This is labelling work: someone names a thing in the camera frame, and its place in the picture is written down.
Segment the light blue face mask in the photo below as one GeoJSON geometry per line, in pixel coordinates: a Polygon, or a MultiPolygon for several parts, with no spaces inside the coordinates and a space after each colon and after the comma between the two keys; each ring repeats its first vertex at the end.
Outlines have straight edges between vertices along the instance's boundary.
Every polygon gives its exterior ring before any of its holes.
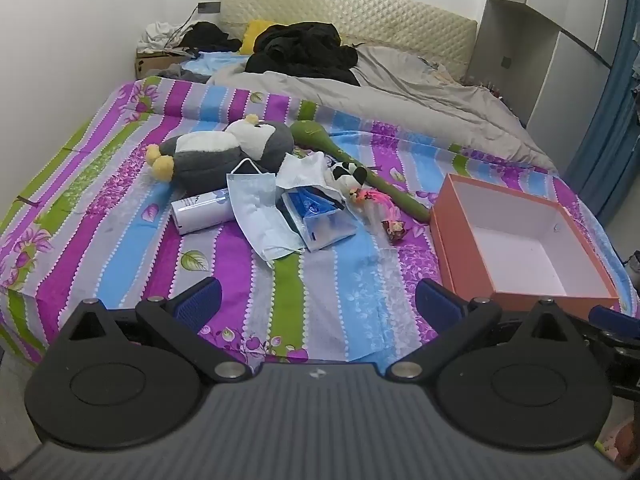
{"type": "Polygon", "coordinates": [[[280,195],[274,174],[261,172],[247,157],[227,174],[227,188],[236,223],[270,268],[276,260],[303,251],[302,238],[277,207],[280,195]]]}

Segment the pink toy bird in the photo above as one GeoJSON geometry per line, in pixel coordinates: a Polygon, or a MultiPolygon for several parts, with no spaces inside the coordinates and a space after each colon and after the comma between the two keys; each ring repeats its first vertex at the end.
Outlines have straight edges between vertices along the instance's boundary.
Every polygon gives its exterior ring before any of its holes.
{"type": "Polygon", "coordinates": [[[367,206],[382,206],[385,210],[391,210],[394,206],[390,196],[376,188],[352,188],[349,191],[349,199],[359,209],[367,206]]]}

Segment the blue tissue pack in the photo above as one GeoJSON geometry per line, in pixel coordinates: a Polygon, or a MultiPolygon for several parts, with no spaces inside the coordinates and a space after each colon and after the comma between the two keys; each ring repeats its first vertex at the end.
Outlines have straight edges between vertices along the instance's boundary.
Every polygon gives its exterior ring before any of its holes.
{"type": "Polygon", "coordinates": [[[346,240],[357,232],[357,219],[349,209],[321,188],[291,188],[282,193],[279,204],[290,227],[310,252],[346,240]]]}

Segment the small panda plush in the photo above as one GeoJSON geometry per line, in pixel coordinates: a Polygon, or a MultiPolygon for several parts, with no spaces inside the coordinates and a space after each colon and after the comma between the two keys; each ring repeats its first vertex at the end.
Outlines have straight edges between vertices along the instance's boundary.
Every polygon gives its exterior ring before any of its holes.
{"type": "Polygon", "coordinates": [[[326,183],[344,196],[357,192],[366,183],[368,170],[353,162],[334,162],[326,168],[326,183]]]}

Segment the white paper towel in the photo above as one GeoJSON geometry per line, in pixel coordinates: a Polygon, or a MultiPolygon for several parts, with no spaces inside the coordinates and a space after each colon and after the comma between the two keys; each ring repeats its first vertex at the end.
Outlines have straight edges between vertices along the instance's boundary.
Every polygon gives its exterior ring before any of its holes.
{"type": "Polygon", "coordinates": [[[327,169],[326,155],[322,152],[313,152],[303,158],[286,154],[277,173],[276,185],[283,191],[311,186],[343,203],[344,196],[332,188],[324,176],[327,169]]]}

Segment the brown candy wrapper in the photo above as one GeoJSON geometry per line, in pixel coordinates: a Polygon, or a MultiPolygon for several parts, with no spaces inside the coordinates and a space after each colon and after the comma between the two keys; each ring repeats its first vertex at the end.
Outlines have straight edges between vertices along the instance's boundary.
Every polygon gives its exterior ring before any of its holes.
{"type": "Polygon", "coordinates": [[[400,242],[407,234],[405,222],[401,220],[384,220],[382,226],[391,243],[400,242]]]}

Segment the orange cardboard box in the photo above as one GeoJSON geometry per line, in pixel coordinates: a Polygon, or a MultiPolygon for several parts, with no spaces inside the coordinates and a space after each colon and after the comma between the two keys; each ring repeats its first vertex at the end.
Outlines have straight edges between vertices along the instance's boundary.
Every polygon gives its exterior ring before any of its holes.
{"type": "Polygon", "coordinates": [[[528,311],[551,298],[586,318],[618,295],[591,244],[558,203],[448,174],[430,229],[442,286],[464,300],[484,297],[528,311]]]}

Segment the white spray bottle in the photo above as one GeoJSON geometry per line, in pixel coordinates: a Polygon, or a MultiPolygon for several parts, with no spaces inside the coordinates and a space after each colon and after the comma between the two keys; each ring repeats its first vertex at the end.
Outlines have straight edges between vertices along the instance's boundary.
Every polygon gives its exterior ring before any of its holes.
{"type": "Polygon", "coordinates": [[[234,219],[226,188],[170,204],[170,216],[180,235],[208,230],[234,219]]]}

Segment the grey white penguin plush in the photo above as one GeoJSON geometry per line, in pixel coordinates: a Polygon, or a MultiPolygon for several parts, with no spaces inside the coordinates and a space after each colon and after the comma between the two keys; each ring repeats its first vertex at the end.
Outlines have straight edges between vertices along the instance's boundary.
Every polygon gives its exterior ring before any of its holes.
{"type": "Polygon", "coordinates": [[[192,131],[151,144],[145,161],[155,180],[194,196],[225,188],[228,174],[245,159],[250,170],[275,174],[293,150],[287,125],[249,114],[222,130],[192,131]]]}

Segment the striped floral bed sheet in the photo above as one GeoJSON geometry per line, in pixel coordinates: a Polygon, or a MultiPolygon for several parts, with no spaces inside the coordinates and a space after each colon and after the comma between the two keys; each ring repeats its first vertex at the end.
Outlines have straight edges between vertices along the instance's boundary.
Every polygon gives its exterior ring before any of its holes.
{"type": "Polygon", "coordinates": [[[333,247],[275,264],[264,263],[232,222],[177,232],[169,212],[176,193],[151,177],[146,148],[250,113],[320,122],[350,156],[425,205],[434,203],[448,174],[554,200],[589,237],[617,289],[617,307],[638,314],[637,293],[602,226],[554,174],[309,101],[151,77],[115,91],[2,220],[2,347],[38,362],[81,300],[131,308],[145,297],[178,295],[208,276],[220,281],[222,304],[202,335],[250,364],[386,366],[432,339],[414,302],[416,284],[439,276],[424,224],[411,223],[397,245],[359,229],[333,247]]]}

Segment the blue curtain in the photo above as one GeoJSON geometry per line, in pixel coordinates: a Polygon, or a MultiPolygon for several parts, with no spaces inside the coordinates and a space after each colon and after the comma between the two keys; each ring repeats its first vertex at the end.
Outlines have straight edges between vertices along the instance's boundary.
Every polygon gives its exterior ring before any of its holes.
{"type": "Polygon", "coordinates": [[[600,223],[610,222],[639,175],[639,119],[634,62],[639,53],[634,18],[623,27],[608,81],[564,180],[600,223]]]}

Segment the green massage stick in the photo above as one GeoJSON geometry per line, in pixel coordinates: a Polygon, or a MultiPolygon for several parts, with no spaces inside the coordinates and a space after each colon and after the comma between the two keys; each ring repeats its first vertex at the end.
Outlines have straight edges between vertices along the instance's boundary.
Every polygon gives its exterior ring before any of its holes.
{"type": "Polygon", "coordinates": [[[353,158],[341,148],[339,148],[330,138],[326,129],[318,122],[312,120],[298,120],[290,125],[294,143],[300,148],[308,150],[322,151],[330,155],[338,162],[352,162],[357,167],[361,167],[366,172],[366,182],[376,190],[390,196],[392,202],[405,214],[417,222],[428,223],[431,220],[431,211],[424,205],[417,202],[409,193],[401,191],[388,183],[382,177],[374,174],[356,158],[353,158]]]}

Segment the grey duvet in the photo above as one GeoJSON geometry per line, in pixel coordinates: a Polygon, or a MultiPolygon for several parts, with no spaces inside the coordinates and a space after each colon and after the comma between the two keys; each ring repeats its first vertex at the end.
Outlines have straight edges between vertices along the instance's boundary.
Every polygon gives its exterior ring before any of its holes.
{"type": "Polygon", "coordinates": [[[411,53],[366,44],[357,52],[358,63],[352,69],[356,86],[276,72],[253,74],[244,62],[224,66],[208,82],[292,96],[510,162],[555,170],[518,118],[489,90],[459,84],[444,66],[411,53]]]}

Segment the brown nightstand box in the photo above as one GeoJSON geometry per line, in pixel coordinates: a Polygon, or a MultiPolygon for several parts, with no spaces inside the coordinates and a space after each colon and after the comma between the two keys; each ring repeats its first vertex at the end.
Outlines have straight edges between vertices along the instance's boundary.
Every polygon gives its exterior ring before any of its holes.
{"type": "Polygon", "coordinates": [[[134,58],[134,73],[137,79],[142,79],[150,70],[166,70],[172,64],[180,64],[190,59],[190,55],[168,52],[137,53],[134,58]]]}

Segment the white clothes on nightstand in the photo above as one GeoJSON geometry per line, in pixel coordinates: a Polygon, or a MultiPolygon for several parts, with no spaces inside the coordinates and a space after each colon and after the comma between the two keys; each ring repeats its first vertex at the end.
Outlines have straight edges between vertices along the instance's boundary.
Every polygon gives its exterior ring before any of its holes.
{"type": "Polygon", "coordinates": [[[138,43],[139,54],[152,54],[178,47],[183,36],[183,28],[166,22],[154,22],[145,27],[138,43]]]}

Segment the grey wardrobe cabinet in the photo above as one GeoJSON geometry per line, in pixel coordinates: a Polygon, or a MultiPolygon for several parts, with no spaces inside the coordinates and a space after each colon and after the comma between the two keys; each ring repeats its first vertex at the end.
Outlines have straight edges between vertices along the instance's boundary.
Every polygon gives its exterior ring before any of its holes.
{"type": "Polygon", "coordinates": [[[498,91],[555,168],[585,139],[627,0],[487,0],[466,76],[498,91]]]}

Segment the black clothes pile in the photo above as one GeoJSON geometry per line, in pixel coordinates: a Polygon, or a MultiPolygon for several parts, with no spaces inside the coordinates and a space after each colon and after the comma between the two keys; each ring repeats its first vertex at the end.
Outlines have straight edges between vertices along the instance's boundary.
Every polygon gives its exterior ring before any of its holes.
{"type": "Polygon", "coordinates": [[[271,25],[258,35],[245,70],[252,74],[273,72],[331,79],[358,87],[352,72],[357,63],[357,49],[342,44],[333,24],[301,22],[271,25]]]}

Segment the yellow pillow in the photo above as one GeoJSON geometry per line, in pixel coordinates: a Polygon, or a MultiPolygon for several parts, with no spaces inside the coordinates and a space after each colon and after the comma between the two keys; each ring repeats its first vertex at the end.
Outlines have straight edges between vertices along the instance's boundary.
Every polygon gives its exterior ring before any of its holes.
{"type": "Polygon", "coordinates": [[[246,26],[239,54],[251,55],[254,52],[254,45],[257,37],[275,24],[276,22],[273,21],[251,20],[246,26]]]}

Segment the cream quilted headboard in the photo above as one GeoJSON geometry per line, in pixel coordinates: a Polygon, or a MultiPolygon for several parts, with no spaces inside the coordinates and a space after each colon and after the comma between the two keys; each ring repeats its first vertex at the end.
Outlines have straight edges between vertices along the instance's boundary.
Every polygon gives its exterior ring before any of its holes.
{"type": "Polygon", "coordinates": [[[334,25],[346,42],[379,44],[442,64],[465,76],[477,22],[416,0],[220,0],[219,23],[241,37],[250,21],[334,25]]]}

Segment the black clothes by wall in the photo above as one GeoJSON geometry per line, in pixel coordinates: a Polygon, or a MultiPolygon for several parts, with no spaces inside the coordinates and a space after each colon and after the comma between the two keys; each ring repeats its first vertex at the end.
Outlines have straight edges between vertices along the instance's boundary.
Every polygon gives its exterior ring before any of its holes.
{"type": "Polygon", "coordinates": [[[191,25],[180,40],[179,47],[198,52],[238,52],[242,41],[231,38],[216,24],[197,22],[191,25]]]}

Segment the wall socket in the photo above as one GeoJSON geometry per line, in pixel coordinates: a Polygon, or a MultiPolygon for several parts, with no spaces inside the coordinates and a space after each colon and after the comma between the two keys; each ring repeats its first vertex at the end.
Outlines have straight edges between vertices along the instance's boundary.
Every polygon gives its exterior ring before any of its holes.
{"type": "Polygon", "coordinates": [[[220,10],[220,1],[201,1],[196,6],[196,12],[198,12],[198,14],[219,14],[220,10]]]}

